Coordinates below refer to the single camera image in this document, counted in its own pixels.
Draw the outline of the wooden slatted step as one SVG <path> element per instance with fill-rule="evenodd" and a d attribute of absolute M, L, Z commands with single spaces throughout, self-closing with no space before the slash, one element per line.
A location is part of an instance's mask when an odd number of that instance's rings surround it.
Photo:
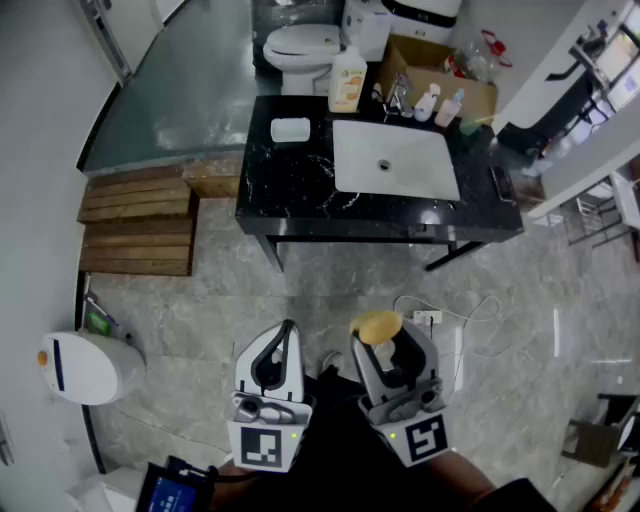
<path fill-rule="evenodd" d="M 176 166 L 90 178 L 78 213 L 85 226 L 79 269 L 190 276 L 198 208 Z"/>

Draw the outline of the clear plastic soap dish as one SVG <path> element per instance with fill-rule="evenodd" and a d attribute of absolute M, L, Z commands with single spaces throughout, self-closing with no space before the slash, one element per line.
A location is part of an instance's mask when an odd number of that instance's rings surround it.
<path fill-rule="evenodd" d="M 274 118 L 270 135 L 274 143 L 306 142 L 311 135 L 311 123 L 307 117 Z"/>

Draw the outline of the person's right forearm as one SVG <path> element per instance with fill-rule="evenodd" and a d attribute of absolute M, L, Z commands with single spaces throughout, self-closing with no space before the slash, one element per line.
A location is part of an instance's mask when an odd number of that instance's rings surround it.
<path fill-rule="evenodd" d="M 431 458 L 425 468 L 463 510 L 470 510 L 497 490 L 479 468 L 456 451 Z"/>

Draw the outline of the white and black appliance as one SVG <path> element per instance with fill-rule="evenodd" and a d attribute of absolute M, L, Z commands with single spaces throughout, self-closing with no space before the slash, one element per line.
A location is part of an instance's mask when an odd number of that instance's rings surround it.
<path fill-rule="evenodd" d="M 392 16 L 391 33 L 446 44 L 463 0 L 381 0 Z"/>

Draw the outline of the white rectangular sink basin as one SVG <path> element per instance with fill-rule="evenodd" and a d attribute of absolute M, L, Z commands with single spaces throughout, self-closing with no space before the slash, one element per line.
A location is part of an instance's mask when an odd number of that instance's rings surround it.
<path fill-rule="evenodd" d="M 400 126 L 332 122 L 335 187 L 344 193 L 458 201 L 444 136 Z"/>

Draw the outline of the clear plastic bottle red cap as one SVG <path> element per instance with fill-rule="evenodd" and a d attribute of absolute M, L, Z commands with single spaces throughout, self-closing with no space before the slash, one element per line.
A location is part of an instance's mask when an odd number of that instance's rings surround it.
<path fill-rule="evenodd" d="M 512 67 L 506 45 L 486 29 L 455 49 L 443 62 L 445 73 L 485 84 L 494 84 L 503 70 Z"/>

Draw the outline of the black device with blue screen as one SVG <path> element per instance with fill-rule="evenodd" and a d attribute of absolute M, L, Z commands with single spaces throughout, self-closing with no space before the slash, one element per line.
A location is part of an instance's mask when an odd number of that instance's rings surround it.
<path fill-rule="evenodd" d="M 218 470 L 202 470 L 168 456 L 164 465 L 149 463 L 134 512 L 211 512 Z"/>

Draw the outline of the chrome faucet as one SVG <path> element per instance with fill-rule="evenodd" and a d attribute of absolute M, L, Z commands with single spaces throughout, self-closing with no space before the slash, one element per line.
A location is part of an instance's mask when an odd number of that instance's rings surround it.
<path fill-rule="evenodd" d="M 390 91 L 383 103 L 384 123 L 387 123 L 393 116 L 405 119 L 413 117 L 413 107 L 409 99 L 410 89 L 411 83 L 407 75 L 400 72 L 396 73 Z"/>

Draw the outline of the dark chair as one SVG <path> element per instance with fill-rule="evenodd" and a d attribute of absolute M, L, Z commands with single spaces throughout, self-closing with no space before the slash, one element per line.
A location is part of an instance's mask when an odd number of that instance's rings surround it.
<path fill-rule="evenodd" d="M 570 419 L 560 455 L 569 460 L 606 468 L 630 436 L 640 418 L 640 395 L 597 395 L 594 419 Z"/>

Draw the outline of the large white orange-label bottle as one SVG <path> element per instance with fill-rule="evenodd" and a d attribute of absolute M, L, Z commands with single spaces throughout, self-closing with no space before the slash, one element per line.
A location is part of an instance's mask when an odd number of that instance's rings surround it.
<path fill-rule="evenodd" d="M 332 62 L 328 108 L 332 113 L 354 113 L 367 73 L 367 63 L 357 46 L 349 45 Z"/>

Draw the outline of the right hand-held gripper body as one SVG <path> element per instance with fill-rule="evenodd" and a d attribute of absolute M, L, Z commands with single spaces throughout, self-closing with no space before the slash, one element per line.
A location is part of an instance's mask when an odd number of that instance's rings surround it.
<path fill-rule="evenodd" d="M 442 380 L 435 377 L 379 405 L 373 405 L 368 396 L 358 400 L 370 426 L 405 467 L 450 450 L 442 389 Z"/>

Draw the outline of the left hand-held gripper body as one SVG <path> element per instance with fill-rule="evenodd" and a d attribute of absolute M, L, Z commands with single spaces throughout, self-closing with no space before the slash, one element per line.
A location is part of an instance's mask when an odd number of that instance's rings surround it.
<path fill-rule="evenodd" d="M 297 458 L 312 413 L 313 407 L 305 402 L 235 392 L 227 422 L 235 465 L 287 473 Z"/>

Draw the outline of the yellow soap bar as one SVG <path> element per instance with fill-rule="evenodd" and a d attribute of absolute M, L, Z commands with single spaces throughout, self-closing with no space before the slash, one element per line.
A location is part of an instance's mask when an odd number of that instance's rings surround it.
<path fill-rule="evenodd" d="M 356 316 L 349 333 L 361 343 L 374 346 L 390 341 L 403 326 L 403 318 L 393 311 L 371 311 Z"/>

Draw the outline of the small white pump bottle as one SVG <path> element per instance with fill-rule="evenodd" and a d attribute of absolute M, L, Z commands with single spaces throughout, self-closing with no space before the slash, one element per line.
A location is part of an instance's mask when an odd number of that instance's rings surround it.
<path fill-rule="evenodd" d="M 430 119 L 435 104 L 441 93 L 441 88 L 436 83 L 431 83 L 428 90 L 422 95 L 413 109 L 413 117 L 418 122 L 426 122 Z"/>

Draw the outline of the brown cardboard box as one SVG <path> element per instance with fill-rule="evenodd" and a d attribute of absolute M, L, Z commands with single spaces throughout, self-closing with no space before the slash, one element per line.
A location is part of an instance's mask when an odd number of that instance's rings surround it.
<path fill-rule="evenodd" d="M 456 77 L 442 71 L 439 66 L 452 52 L 453 49 L 447 46 L 390 35 L 377 76 L 384 98 L 391 92 L 398 73 L 404 74 L 408 79 L 411 106 L 416 105 L 432 83 L 439 85 L 441 90 L 434 106 L 435 111 L 440 109 L 445 99 L 451 99 L 458 89 L 463 89 L 464 98 L 458 116 L 491 126 L 494 122 L 497 88 L 493 84 Z"/>

